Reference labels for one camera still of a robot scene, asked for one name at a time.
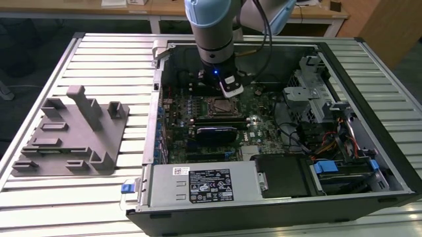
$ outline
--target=table leg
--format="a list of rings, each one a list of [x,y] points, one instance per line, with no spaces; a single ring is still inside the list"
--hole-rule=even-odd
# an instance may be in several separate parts
[[[331,25],[324,32],[323,37],[336,37],[336,33],[339,32],[344,19],[334,19]]]
[[[152,34],[160,34],[160,28],[159,28],[159,16],[149,16],[148,17],[149,24],[151,24],[151,32]]]

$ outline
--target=motherboard chip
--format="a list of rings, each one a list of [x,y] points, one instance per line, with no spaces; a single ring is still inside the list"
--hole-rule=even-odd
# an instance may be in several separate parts
[[[237,117],[236,100],[224,97],[213,97],[207,100],[208,103],[208,116],[212,118]]]

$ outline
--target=power supply label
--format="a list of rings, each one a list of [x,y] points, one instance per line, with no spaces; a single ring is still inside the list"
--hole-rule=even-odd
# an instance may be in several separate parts
[[[189,201],[233,201],[229,169],[189,171]]]

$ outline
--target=gray plastic holder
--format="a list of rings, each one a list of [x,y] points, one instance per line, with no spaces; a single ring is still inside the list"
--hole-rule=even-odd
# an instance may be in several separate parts
[[[45,114],[18,161],[13,176],[109,175],[113,173],[129,108],[120,102],[99,105],[84,86],[69,86],[76,105],[49,98]]]

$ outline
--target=slotted metal surface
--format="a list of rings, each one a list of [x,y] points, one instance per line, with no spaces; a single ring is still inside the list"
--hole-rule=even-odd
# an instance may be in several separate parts
[[[157,39],[192,40],[189,36],[87,34],[73,40],[49,80],[46,96],[65,103],[69,85],[85,86],[88,98],[100,103],[121,101],[131,107],[129,120],[117,158],[117,170],[111,176],[13,177],[9,167],[0,185],[0,236],[145,236],[127,220],[120,208],[120,184],[141,175],[144,138],[148,125],[149,93],[153,69],[152,42]],[[370,106],[379,116],[414,168],[422,175],[422,114],[414,99],[396,79],[379,67],[374,56],[352,39],[279,38],[276,41],[324,41],[336,55]],[[339,97],[344,99],[339,88]],[[16,151],[29,139],[41,112],[36,111],[21,140],[13,140]],[[12,160],[18,153],[10,152]],[[127,197],[133,205],[136,195]],[[303,225],[195,236],[272,237],[303,235],[336,236],[420,236],[422,203],[388,208],[356,221],[338,224]]]

